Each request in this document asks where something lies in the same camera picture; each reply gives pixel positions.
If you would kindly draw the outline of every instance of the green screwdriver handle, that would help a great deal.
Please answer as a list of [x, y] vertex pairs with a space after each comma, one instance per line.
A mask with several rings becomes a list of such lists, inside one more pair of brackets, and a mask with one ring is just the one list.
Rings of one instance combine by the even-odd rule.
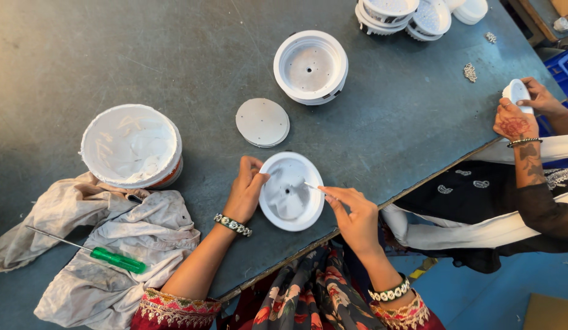
[[133, 260], [124, 257], [120, 254], [112, 253], [104, 248], [96, 247], [90, 253], [90, 256], [96, 259], [105, 260], [106, 262], [123, 268], [124, 270], [130, 271], [135, 274], [141, 274], [146, 270], [146, 264], [141, 261]]

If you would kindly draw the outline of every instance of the screwdriver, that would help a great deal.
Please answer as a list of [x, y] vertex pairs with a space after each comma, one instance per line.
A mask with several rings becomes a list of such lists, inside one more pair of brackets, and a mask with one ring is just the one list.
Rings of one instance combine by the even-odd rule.
[[67, 244], [70, 244], [70, 245], [74, 245], [75, 247], [79, 247], [79, 248], [83, 248], [85, 250], [88, 250], [88, 251], [90, 251], [91, 257], [93, 257], [95, 259], [105, 260], [106, 262], [112, 264], [113, 266], [121, 267], [124, 270], [130, 271], [132, 273], [141, 274], [141, 273], [143, 273], [144, 270], [146, 270], [146, 264], [144, 264], [141, 261], [133, 260], [133, 259], [124, 257], [120, 254], [109, 252], [109, 251], [107, 251], [107, 250], [105, 250], [104, 248], [101, 248], [101, 247], [96, 247], [93, 250], [91, 250], [89, 248], [82, 247], [82, 246], [74, 244], [72, 242], [68, 242], [67, 240], [60, 238], [58, 236], [54, 236], [52, 234], [46, 233], [43, 230], [35, 229], [35, 228], [33, 228], [29, 225], [26, 225], [25, 227], [27, 229], [31, 229], [33, 231], [36, 231], [36, 232], [43, 234], [43, 235], [46, 235], [48, 237], [52, 237], [52, 238], [59, 240], [61, 242], [64, 242], [64, 243], [67, 243]]

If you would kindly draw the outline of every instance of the white embroidery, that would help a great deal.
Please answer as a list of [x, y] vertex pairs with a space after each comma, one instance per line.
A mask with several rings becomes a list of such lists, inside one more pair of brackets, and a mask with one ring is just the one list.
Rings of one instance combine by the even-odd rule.
[[547, 178], [548, 189], [553, 190], [556, 187], [566, 187], [568, 181], [568, 169], [551, 169], [544, 170], [544, 175]]
[[477, 188], [488, 188], [490, 186], [490, 182], [489, 181], [474, 181], [473, 185], [475, 185]]
[[442, 185], [442, 184], [439, 185], [439, 187], [437, 187], [436, 189], [437, 189], [441, 194], [448, 194], [448, 193], [450, 193], [451, 191], [453, 191], [453, 189], [447, 188], [447, 187], [445, 187], [445, 186]]
[[456, 170], [455, 172], [456, 172], [456, 173], [459, 173], [459, 174], [461, 174], [461, 175], [463, 175], [463, 176], [468, 176], [468, 175], [471, 174], [471, 171]]

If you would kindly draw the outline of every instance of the embroidered bangle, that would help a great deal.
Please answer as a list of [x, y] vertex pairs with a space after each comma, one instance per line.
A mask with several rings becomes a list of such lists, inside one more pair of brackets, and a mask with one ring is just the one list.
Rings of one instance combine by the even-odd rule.
[[239, 222], [232, 220], [224, 215], [222, 215], [221, 213], [217, 213], [217, 215], [215, 215], [215, 222], [219, 222], [220, 224], [222, 224], [223, 226], [239, 233], [242, 234], [243, 236], [247, 236], [250, 237], [251, 233], [253, 232], [251, 229], [245, 227], [244, 225], [240, 224]]
[[512, 146], [514, 146], [516, 143], [531, 142], [531, 141], [539, 141], [540, 143], [542, 143], [543, 139], [541, 139], [539, 137], [534, 137], [532, 139], [523, 139], [523, 140], [512, 141], [512, 142], [508, 143], [506, 145], [506, 147], [512, 148]]
[[368, 287], [367, 292], [369, 292], [370, 297], [376, 301], [392, 301], [394, 299], [400, 298], [402, 295], [406, 294], [410, 289], [410, 282], [403, 273], [398, 273], [402, 276], [402, 282], [393, 289], [386, 291], [376, 291], [371, 285]]

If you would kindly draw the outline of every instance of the hand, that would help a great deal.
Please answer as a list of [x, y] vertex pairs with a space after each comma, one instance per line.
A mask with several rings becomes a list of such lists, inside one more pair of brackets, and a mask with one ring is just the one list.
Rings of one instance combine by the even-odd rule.
[[223, 215], [240, 224], [245, 224], [258, 207], [259, 191], [262, 185], [270, 179], [270, 174], [260, 174], [259, 169], [264, 165], [261, 160], [241, 157], [239, 176], [231, 185], [231, 193], [223, 208]]
[[[327, 193], [325, 199], [335, 212], [341, 235], [357, 257], [367, 259], [374, 254], [385, 255], [378, 242], [378, 206], [354, 188], [319, 188]], [[349, 206], [350, 214], [342, 203]]]
[[531, 106], [537, 113], [544, 116], [565, 115], [567, 109], [557, 100], [547, 88], [532, 77], [520, 79], [529, 90], [532, 100], [520, 100], [519, 106]]
[[510, 99], [500, 99], [494, 131], [512, 141], [538, 138], [538, 124], [534, 115], [520, 111]]

